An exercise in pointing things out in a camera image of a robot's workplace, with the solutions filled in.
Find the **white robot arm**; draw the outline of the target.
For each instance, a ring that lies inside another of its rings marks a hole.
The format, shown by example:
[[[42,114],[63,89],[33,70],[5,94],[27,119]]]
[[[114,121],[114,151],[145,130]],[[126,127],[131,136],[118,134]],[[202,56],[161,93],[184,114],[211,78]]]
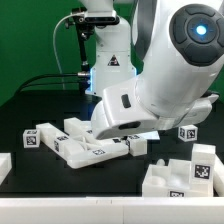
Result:
[[[89,92],[97,139],[197,124],[217,96],[224,66],[224,0],[131,0],[131,24],[114,25],[114,4],[81,0],[97,33]]]

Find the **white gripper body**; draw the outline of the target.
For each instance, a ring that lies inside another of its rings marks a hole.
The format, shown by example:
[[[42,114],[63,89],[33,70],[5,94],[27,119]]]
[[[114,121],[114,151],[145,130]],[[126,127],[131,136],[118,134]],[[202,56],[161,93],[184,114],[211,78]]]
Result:
[[[216,92],[207,91],[201,98],[196,100],[193,107],[182,117],[170,118],[155,115],[156,122],[131,122],[119,126],[108,123],[103,99],[95,106],[91,117],[93,135],[96,139],[109,139],[124,137],[150,131],[163,131],[172,128],[193,125],[203,122],[212,110],[212,104],[219,98]]]

